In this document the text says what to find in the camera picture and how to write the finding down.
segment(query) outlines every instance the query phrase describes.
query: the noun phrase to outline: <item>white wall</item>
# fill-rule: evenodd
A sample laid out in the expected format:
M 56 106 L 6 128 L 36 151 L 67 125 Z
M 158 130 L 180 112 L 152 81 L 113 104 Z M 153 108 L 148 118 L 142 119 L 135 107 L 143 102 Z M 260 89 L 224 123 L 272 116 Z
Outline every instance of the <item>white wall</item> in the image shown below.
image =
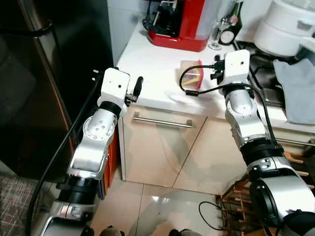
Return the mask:
M 113 62 L 116 65 L 127 45 L 138 20 L 147 12 L 147 0 L 107 0 L 108 16 L 112 41 Z
M 256 30 L 268 11 L 272 0 L 244 0 L 241 11 L 242 29 L 237 40 L 253 41 Z

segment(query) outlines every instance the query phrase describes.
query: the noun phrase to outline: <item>bottle label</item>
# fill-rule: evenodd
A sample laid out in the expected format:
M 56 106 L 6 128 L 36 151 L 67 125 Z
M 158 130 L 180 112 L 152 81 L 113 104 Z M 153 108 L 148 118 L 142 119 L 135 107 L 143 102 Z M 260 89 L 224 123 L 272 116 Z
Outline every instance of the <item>bottle label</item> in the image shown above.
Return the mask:
M 221 36 L 220 36 L 220 40 L 222 43 L 230 43 L 232 42 L 234 38 L 234 33 L 232 31 L 223 31 Z

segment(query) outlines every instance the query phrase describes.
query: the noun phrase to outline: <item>white rice cooker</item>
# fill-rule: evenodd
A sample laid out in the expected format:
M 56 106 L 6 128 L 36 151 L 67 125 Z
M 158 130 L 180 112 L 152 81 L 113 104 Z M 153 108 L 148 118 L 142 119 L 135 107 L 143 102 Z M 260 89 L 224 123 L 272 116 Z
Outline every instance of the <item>white rice cooker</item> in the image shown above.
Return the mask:
M 262 51 L 295 56 L 303 47 L 315 53 L 315 0 L 273 0 L 254 43 Z

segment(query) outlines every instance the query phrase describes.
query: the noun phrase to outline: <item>white countertop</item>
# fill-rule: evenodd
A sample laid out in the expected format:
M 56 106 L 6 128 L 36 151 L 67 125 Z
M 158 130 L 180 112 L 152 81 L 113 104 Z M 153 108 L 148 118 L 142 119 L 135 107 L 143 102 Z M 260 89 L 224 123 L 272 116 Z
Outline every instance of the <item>white countertop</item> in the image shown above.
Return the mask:
M 214 62 L 214 56 L 224 58 L 226 52 L 234 51 L 232 45 L 223 46 L 220 51 L 206 47 L 202 52 L 190 52 L 178 49 L 158 47 L 147 38 L 141 22 L 136 26 L 130 41 L 122 53 L 117 67 L 131 76 L 129 90 L 133 90 L 139 76 L 144 78 L 137 105 L 224 118 L 225 101 L 218 91 L 202 94 L 198 97 L 186 96 L 178 86 L 177 69 L 182 60 L 201 60 L 202 64 Z M 217 81 L 210 80 L 210 69 L 204 69 L 201 90 L 217 86 Z M 264 112 L 258 102 L 259 113 L 264 120 Z M 315 133 L 315 125 L 302 125 L 287 121 L 281 108 L 268 107 L 273 127 Z

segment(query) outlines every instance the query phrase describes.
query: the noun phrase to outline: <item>cabinet drawer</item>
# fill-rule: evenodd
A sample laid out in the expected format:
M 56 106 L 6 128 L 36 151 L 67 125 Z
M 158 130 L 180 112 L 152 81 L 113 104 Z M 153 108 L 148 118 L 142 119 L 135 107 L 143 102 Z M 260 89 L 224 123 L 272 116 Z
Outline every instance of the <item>cabinet drawer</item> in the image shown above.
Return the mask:
M 246 172 L 246 164 L 230 131 L 221 119 L 207 118 L 174 187 L 222 194 Z
M 205 119 L 130 107 L 123 118 L 126 180 L 171 187 Z

